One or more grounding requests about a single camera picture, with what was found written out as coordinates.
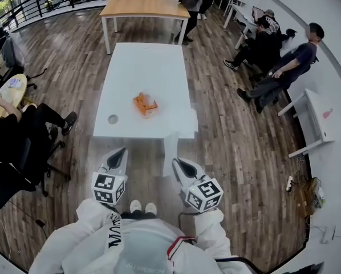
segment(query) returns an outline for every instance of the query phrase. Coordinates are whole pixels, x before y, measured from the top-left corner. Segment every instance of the wooden tabletop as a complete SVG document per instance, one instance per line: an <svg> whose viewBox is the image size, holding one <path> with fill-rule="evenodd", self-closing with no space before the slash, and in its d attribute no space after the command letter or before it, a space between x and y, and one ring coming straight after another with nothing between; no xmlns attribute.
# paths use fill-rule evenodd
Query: wooden tabletop
<svg viewBox="0 0 341 274"><path fill-rule="evenodd" d="M159 15L189 18L187 9L178 0L109 0L100 16Z"/></svg>
<svg viewBox="0 0 341 274"><path fill-rule="evenodd" d="M21 81L21 85L16 87L9 87L10 81L13 78L17 78ZM20 102L22 101L23 96L25 95L27 87L27 78L23 74L17 74L12 76L7 82L0 88L0 94L2 95L2 98L8 102L11 103L14 107L18 107ZM1 117L7 117L8 114L5 111L3 107L0 107L0 118Z"/></svg>

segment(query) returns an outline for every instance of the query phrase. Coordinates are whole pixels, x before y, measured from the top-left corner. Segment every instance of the wooden floor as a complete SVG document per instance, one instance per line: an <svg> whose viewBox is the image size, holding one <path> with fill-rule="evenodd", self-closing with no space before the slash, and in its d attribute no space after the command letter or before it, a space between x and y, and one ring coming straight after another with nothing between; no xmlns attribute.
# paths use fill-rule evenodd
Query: wooden floor
<svg viewBox="0 0 341 274"><path fill-rule="evenodd" d="M27 54L26 74L47 72L33 79L37 90L27 96L45 102L63 116L74 110L79 118L75 130L64 139L66 147L51 159L51 164L70 172L65 183L60 175L47 179L44 198L37 192L20 192L12 202L34 219L46 223L50 234L76 221L76 208L91 196L90 182L102 155L126 146L129 149L129 180L119 209L139 199L143 205L154 202L159 217L177 225L184 209L177 196L179 186L162 178L160 140L95 139L92 132L100 93L111 56L105 53L100 10L78 11L37 22L17 32L19 45ZM190 33L194 42L183 47L189 93L197 110L198 133L193 140L180 140L178 154L200 163L222 185L225 194L220 209L223 226L230 238L232 254L250 259L268 271L301 249L305 240L305 221L298 215L296 190L286 193L289 175L306 166L287 154L302 146L301 135L292 116L277 117L287 104L283 95L275 106L261 115L237 96L236 88L250 88L249 71L242 66L232 72L223 64L236 51L240 28L230 23L222 28L222 10L215 3L208 20L199 21ZM119 32L108 22L111 45L116 42L172 43L171 21L159 18L122 18ZM29 269L45 242L43 231L34 221L7 203L0 210L11 247L11 260ZM182 228L193 232L191 219ZM9 248L0 223L0 251L8 257Z"/></svg>

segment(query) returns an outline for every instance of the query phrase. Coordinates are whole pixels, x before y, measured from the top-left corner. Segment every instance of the white jacket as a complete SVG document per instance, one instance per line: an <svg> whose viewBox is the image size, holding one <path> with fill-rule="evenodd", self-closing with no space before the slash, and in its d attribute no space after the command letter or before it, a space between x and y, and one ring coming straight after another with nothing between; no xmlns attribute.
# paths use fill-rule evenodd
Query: white jacket
<svg viewBox="0 0 341 274"><path fill-rule="evenodd" d="M93 199L87 199L77 209L78 221L62 227L52 233L35 258L29 274L112 274L119 273L116 264L125 252L124 236L130 242L136 242L136 236L157 236L161 242L169 241L171 246L161 250L159 243L149 241L136 244L134 248L151 248L148 257L164 257L166 271L149 267L137 267L144 273L176 274L251 274L244 263L223 262L215 259L231 257L230 241L225 236L220 222L224 215L220 210L195 216L196 238L185 237L174 226L160 219L129 220L102 206ZM151 260L142 263L152 264Z"/></svg>

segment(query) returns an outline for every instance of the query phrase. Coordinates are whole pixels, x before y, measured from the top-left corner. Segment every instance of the white shoe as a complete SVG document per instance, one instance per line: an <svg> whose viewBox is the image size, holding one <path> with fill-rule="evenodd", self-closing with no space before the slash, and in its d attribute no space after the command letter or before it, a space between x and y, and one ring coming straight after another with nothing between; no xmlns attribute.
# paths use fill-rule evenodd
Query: white shoe
<svg viewBox="0 0 341 274"><path fill-rule="evenodd" d="M136 210L141 211L141 203L138 200L132 200L130 203L130 212L133 213Z"/></svg>
<svg viewBox="0 0 341 274"><path fill-rule="evenodd" d="M154 215L157 215L157 207L154 203L148 203L145 207L145 213L153 213Z"/></svg>

